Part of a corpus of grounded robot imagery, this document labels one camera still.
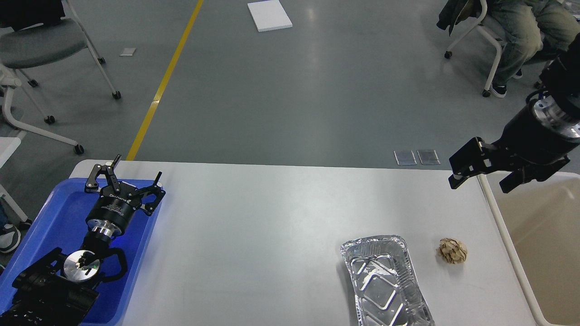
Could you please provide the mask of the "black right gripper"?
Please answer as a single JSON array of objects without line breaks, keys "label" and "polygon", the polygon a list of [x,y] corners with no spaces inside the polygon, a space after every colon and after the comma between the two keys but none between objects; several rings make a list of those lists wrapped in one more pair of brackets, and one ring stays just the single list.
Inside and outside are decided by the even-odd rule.
[{"label": "black right gripper", "polygon": [[499,182],[503,193],[533,180],[548,180],[571,161],[568,153],[579,146],[579,124],[553,125],[546,109],[527,105],[508,122],[494,144],[471,138],[451,155],[448,182],[452,189],[472,176],[505,169],[508,153],[513,160],[511,173]]}]

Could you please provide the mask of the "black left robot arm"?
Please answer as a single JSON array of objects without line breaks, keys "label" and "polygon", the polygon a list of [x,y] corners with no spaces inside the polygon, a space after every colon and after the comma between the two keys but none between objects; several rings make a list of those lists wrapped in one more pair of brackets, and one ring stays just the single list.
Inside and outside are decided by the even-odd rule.
[{"label": "black left robot arm", "polygon": [[1,275],[3,326],[116,326],[166,192],[118,179],[111,163],[51,192]]}]

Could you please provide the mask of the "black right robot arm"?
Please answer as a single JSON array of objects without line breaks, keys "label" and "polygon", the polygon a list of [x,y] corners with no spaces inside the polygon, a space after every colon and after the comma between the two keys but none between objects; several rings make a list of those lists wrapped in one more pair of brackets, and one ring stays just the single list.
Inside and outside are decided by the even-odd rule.
[{"label": "black right robot arm", "polygon": [[568,153],[579,146],[579,39],[539,78],[543,88],[529,94],[499,139],[472,138],[450,157],[450,188],[472,176],[506,171],[499,185],[508,193],[532,180],[544,182],[570,162]]}]

